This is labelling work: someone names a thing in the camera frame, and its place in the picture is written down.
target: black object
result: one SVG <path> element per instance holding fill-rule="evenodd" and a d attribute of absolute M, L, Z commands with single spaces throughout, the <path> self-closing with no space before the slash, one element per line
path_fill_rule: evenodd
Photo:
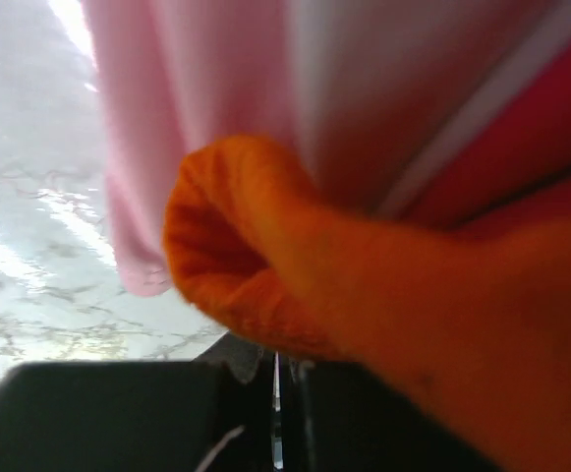
<path fill-rule="evenodd" d="M 280 413 L 273 372 L 230 335 L 195 362 L 23 365 L 0 385 L 0 472 L 272 471 L 274 426 L 285 472 L 496 470 L 355 365 L 282 359 Z"/>

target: pink cloth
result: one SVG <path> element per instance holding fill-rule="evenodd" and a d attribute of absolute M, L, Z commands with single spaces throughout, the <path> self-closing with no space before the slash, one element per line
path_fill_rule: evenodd
<path fill-rule="evenodd" d="M 268 134 L 337 203 L 391 216 L 571 44 L 571 0 L 85 5 L 112 146 L 112 241 L 140 295 L 170 285 L 162 214 L 187 152 Z"/>

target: white marble table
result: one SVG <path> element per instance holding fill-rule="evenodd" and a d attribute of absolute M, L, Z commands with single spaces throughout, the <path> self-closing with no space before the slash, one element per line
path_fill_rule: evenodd
<path fill-rule="evenodd" d="M 222 328 L 119 282 L 78 0 L 0 0 L 0 378 L 43 359 L 193 358 Z"/>

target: folded orange fabric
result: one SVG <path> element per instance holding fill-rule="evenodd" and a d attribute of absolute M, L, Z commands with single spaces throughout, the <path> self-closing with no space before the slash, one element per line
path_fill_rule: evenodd
<path fill-rule="evenodd" d="M 571 470 L 571 218 L 483 241 L 374 221 L 236 137 L 184 160 L 164 247 L 242 336 L 363 363 L 509 470 Z"/>

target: garment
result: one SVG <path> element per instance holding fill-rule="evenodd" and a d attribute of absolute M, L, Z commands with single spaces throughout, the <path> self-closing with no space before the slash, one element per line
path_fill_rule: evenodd
<path fill-rule="evenodd" d="M 140 295 L 170 286 L 163 209 L 188 152 L 265 134 L 342 207 L 396 217 L 571 45 L 571 0 L 84 3 L 112 243 Z"/>

